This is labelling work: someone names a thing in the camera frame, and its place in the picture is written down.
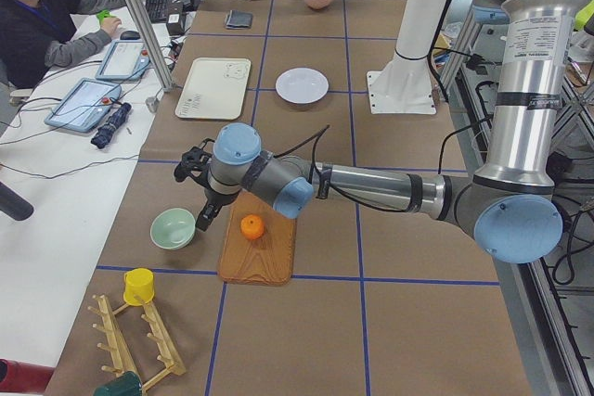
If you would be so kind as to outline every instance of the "red object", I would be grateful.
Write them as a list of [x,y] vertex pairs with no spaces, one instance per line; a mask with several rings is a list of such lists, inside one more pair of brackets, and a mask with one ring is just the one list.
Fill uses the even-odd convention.
[[54,368],[0,359],[0,391],[44,394]]

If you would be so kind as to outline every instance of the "green object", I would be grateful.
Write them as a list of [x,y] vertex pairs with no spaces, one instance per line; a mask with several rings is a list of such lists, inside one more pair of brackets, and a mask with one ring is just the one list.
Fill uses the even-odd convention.
[[93,396],[142,396],[142,382],[136,373],[126,371],[120,377],[97,388]]
[[104,18],[111,18],[111,17],[112,17],[112,15],[111,15],[110,11],[107,9],[104,9],[103,11],[99,11],[97,13],[97,19],[99,19],[99,25],[101,25],[101,22],[103,22]]
[[196,232],[196,220],[190,211],[173,208],[162,212],[150,226],[150,239],[163,249],[180,249]]
[[577,13],[577,16],[575,16],[574,28],[578,31],[583,30],[584,25],[588,23],[592,15],[594,15],[594,0]]

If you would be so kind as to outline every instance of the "keyboard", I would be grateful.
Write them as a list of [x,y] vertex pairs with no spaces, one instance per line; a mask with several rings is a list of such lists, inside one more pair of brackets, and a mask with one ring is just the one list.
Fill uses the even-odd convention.
[[147,0],[145,6],[151,23],[165,22],[167,20],[167,6],[172,0]]

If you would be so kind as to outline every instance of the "table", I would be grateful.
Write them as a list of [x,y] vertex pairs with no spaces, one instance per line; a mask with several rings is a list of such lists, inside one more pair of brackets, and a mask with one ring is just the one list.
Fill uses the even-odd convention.
[[[121,31],[135,29],[126,8],[113,11],[123,20]],[[87,18],[75,37],[97,29]],[[164,24],[156,24],[160,43],[170,40]],[[107,47],[87,61],[100,61]],[[41,82],[31,99],[64,97],[82,77],[94,78],[99,63],[82,64]],[[43,123],[56,101],[39,100],[20,114],[22,125],[0,138],[2,162],[25,172],[55,175],[91,162],[108,162],[55,180],[32,178],[0,168],[0,181],[35,207],[23,222],[0,213],[0,345],[7,359],[55,366],[70,332],[89,277],[110,230],[136,158],[154,114],[145,98],[160,92],[154,70],[139,84],[125,83],[124,101],[132,105],[128,121],[103,150],[90,144],[95,134],[52,131]],[[19,117],[12,122],[19,122]],[[8,144],[30,135],[31,139]]]
[[[329,123],[318,160],[432,175],[453,130],[447,105],[434,116],[369,112],[365,73],[392,57],[405,3],[336,0],[314,12],[301,0],[202,0],[174,78],[183,84],[196,57],[249,58],[238,121],[252,124],[265,148],[282,151]],[[231,8],[251,11],[252,28],[226,30]],[[329,93],[307,111],[274,89],[280,73],[299,66],[329,79]],[[179,94],[163,97],[46,395],[90,394],[113,378],[100,370],[110,358],[95,347],[104,335],[86,306],[94,294],[117,306],[123,273],[140,266],[155,273],[155,302],[188,370],[153,396],[530,393],[491,258],[448,224],[316,201],[298,219],[283,287],[216,276],[228,209],[179,251],[152,245],[157,214],[196,214],[205,200],[198,186],[174,181],[180,155],[226,124],[178,120]],[[306,148],[297,155],[309,157]],[[465,172],[449,145],[445,173]],[[129,310],[118,320],[140,376],[154,375],[161,364],[146,323]]]

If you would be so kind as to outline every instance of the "dark jacket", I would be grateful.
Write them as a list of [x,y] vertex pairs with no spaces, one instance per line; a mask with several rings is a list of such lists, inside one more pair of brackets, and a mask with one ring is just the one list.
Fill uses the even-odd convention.
[[76,33],[71,14],[81,0],[41,0],[30,9],[0,2],[0,58],[8,79],[18,88],[35,86],[45,75],[45,53],[53,41],[68,42]]

